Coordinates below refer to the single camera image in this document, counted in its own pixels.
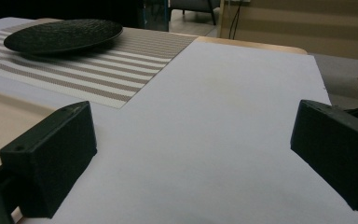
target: floor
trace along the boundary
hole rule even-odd
[[[219,8],[214,11],[216,20]],[[186,35],[217,36],[217,26],[213,25],[209,13],[173,10],[169,24],[171,33]],[[324,80],[332,105],[342,109],[358,107],[358,60],[320,55],[309,52],[315,57],[316,63]]]

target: black plate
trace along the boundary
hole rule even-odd
[[[4,45],[8,49],[28,54],[61,53],[95,47],[119,36],[122,31],[122,25],[114,21],[55,21],[9,35]]]

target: woven placemat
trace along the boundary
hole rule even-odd
[[[114,108],[126,104],[196,38],[124,28],[108,44],[60,56],[21,55],[3,45],[8,35],[44,22],[0,30],[0,76]]]

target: black cable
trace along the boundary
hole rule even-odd
[[[243,0],[240,0],[240,3],[239,3],[238,8],[237,8],[237,11],[236,11],[236,13],[234,15],[234,19],[232,20],[231,26],[229,28],[228,39],[231,39],[232,27],[234,26],[234,23],[235,23],[235,28],[234,28],[234,34],[232,36],[232,39],[235,38],[235,34],[237,33],[237,26],[238,26],[238,20],[240,18],[242,2],[243,2]]]

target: white tabletop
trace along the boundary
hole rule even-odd
[[[3,77],[0,92],[82,101]],[[91,103],[97,155],[52,220],[22,223],[358,223],[290,149],[301,99],[330,104],[312,56],[195,41],[122,108]]]

